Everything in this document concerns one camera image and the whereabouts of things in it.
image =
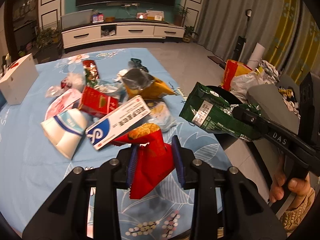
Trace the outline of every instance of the barcode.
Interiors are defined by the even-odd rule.
[[[203,101],[198,112],[193,117],[192,122],[197,126],[201,126],[204,120],[207,118],[208,114],[210,113],[212,106],[213,104],[210,104],[207,101]]]

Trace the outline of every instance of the teal wall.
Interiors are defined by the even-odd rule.
[[[172,7],[165,5],[156,5],[156,4],[140,4],[138,7],[138,11],[135,6],[131,6],[125,8],[121,6],[105,6],[103,4],[100,5],[86,5],[76,7],[76,0],[65,0],[65,14],[94,9],[103,13],[104,17],[116,17],[116,18],[133,18],[137,12],[145,12],[146,10],[155,10],[155,11],[164,11],[164,19],[167,22],[173,23],[173,12]]]

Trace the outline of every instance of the white medicine box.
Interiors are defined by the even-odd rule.
[[[38,76],[32,54],[19,58],[0,79],[0,91],[7,103],[21,104]]]

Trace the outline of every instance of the pink package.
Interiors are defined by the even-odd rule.
[[[79,100],[82,93],[75,88],[70,88],[52,102],[47,112],[45,113],[44,120],[47,120],[63,111],[72,109],[74,102]]]

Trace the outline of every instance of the gray curtain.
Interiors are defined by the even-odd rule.
[[[243,36],[252,9],[242,62],[249,59],[258,42],[268,50],[273,40],[284,0],[205,0],[197,28],[198,43],[224,60],[231,58],[238,36]]]

